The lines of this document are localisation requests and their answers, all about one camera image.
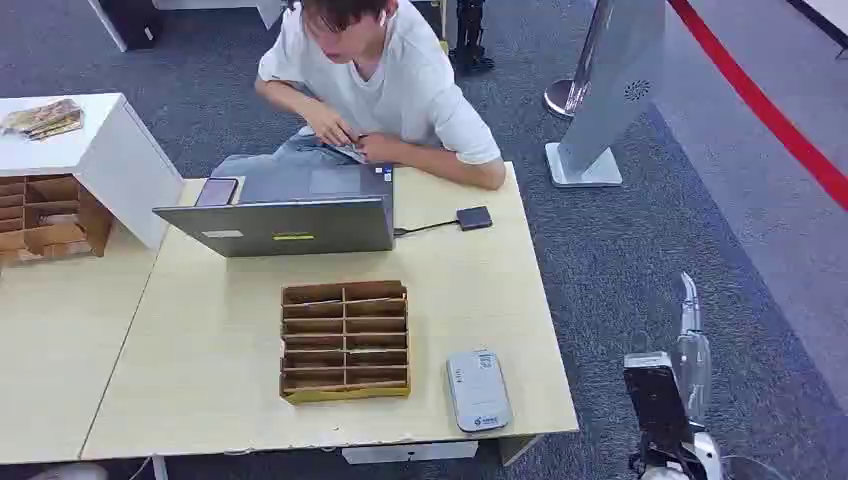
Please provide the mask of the person's right hand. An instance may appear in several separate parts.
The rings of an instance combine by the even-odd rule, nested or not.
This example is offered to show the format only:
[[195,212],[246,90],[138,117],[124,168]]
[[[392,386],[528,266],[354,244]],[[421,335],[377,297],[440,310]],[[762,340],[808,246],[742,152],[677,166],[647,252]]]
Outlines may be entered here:
[[307,99],[299,114],[322,142],[334,146],[353,146],[358,137],[334,110],[315,99]]

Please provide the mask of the person's left hand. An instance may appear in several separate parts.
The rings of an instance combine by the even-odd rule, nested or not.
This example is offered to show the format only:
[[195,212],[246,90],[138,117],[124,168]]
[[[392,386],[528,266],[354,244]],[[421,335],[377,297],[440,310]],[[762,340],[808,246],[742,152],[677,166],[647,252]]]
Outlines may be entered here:
[[356,143],[357,151],[368,163],[393,163],[403,147],[403,141],[382,133],[360,136]]

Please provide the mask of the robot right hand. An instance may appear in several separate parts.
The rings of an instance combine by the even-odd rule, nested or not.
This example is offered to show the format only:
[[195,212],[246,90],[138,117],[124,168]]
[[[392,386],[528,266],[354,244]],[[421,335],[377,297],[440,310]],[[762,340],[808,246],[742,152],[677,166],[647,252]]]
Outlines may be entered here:
[[688,273],[682,272],[680,276],[685,289],[685,297],[681,303],[681,333],[700,332],[703,322],[696,284]]

